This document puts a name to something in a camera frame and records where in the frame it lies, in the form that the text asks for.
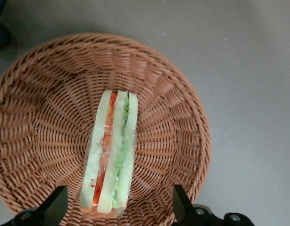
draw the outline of bread slice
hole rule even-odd
[[[80,195],[80,209],[83,211],[91,211],[92,200],[97,183],[99,172],[99,160],[102,153],[101,139],[104,137],[104,129],[106,123],[106,115],[111,96],[111,90],[105,90],[99,102],[95,124],[90,136],[89,147],[87,147],[88,156],[86,168],[84,171],[83,185]]]
[[[136,148],[137,112],[138,112],[137,96],[136,94],[129,92],[128,119],[124,132],[125,140],[127,143],[127,150],[124,155],[122,168],[118,176],[118,184],[116,190],[116,201],[119,207],[126,207],[130,192],[134,167],[134,153]]]
[[[117,187],[118,171],[121,167],[119,157],[122,152],[123,139],[122,128],[124,126],[124,105],[128,97],[127,91],[118,91],[116,98],[115,111],[113,116],[113,134],[111,152],[106,169],[102,191],[99,197],[97,211],[99,213],[110,213],[116,206],[115,192]]]

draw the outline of gray surface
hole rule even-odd
[[[8,1],[15,43],[0,75],[52,38],[109,32],[167,56],[208,114],[212,165],[198,197],[219,217],[290,225],[290,0]],[[0,223],[11,218],[0,201]]]

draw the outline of black clamp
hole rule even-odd
[[[243,214],[227,213],[222,220],[209,207],[193,205],[181,185],[173,187],[173,211],[177,222],[172,226],[254,226]]]

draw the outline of plastic wrap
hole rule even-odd
[[[136,149],[137,97],[105,90],[84,160],[80,210],[85,219],[119,218],[127,207]]]

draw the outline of basket weave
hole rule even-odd
[[[138,144],[128,208],[86,221],[79,211],[84,152],[105,89],[138,95]],[[195,201],[210,164],[208,121],[182,73],[156,50],[84,33],[47,42],[0,79],[0,197],[18,213],[68,186],[61,225],[169,225],[172,186]]]

